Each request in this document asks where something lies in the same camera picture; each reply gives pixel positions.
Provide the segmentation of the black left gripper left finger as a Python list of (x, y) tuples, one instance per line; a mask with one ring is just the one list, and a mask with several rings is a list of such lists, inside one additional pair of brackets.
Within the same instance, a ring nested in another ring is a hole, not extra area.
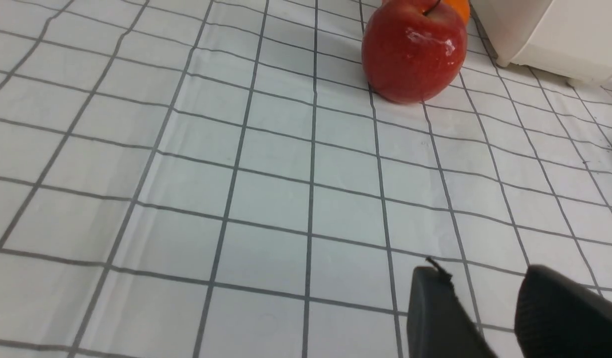
[(452, 275), (433, 258), (415, 267), (407, 315), (411, 358), (494, 358), (460, 303)]

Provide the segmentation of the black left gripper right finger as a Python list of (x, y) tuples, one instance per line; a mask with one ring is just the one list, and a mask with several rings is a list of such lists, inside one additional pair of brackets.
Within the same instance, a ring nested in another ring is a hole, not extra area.
[(612, 358), (612, 302), (531, 265), (519, 289), (515, 336), (526, 358)]

